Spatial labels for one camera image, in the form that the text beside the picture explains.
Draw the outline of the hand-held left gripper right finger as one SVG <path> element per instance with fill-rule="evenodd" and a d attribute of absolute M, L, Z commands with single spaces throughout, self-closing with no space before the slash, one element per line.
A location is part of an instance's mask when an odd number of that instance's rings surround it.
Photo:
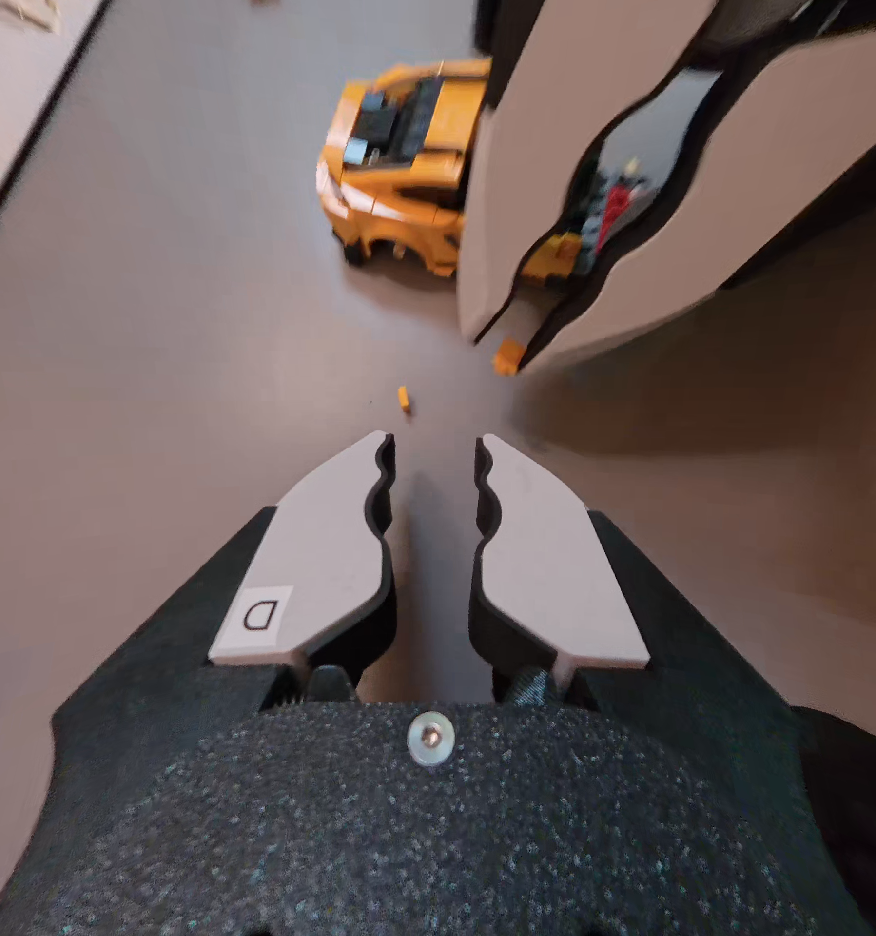
<path fill-rule="evenodd" d="M 567 691 L 583 671 L 646 671 L 650 652 L 584 501 L 490 433 L 475 443 L 474 483 L 468 637 L 494 683 L 535 669 Z"/>

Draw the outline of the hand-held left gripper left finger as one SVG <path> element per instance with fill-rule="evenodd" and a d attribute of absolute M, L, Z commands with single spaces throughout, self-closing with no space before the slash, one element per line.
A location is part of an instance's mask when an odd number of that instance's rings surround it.
<path fill-rule="evenodd" d="M 397 635 L 385 534 L 392 433 L 374 430 L 276 504 L 209 649 L 217 666 L 276 665 L 312 700 L 355 700 Z"/>

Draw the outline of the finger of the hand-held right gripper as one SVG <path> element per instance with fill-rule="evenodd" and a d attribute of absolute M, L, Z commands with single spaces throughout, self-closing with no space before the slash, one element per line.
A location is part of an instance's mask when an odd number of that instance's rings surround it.
<path fill-rule="evenodd" d="M 476 344 L 525 258 L 556 226 L 595 141 L 681 68 L 713 1 L 543 2 L 478 129 L 457 271 L 463 336 Z"/>
<path fill-rule="evenodd" d="M 713 296 L 876 144 L 876 44 L 805 44 L 768 64 L 711 133 L 657 233 L 520 370 L 568 366 L 653 331 Z"/>

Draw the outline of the yellow lego car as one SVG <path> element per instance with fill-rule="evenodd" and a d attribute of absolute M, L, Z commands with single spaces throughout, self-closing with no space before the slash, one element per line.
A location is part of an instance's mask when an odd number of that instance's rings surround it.
<path fill-rule="evenodd" d="M 408 254 L 434 275 L 455 276 L 491 62 L 398 64 L 345 85 L 315 186 L 348 264 L 388 247 L 397 259 Z M 594 159 L 572 184 L 566 220 L 521 277 L 559 286 L 586 275 L 608 237 L 644 213 L 656 193 L 635 160 L 607 175 Z"/>

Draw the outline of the white book stand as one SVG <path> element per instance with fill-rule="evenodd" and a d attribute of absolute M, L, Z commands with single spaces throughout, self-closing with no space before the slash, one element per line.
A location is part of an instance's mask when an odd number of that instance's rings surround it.
<path fill-rule="evenodd" d="M 57 3 L 57 34 L 0 9 L 0 209 L 109 6 Z"/>

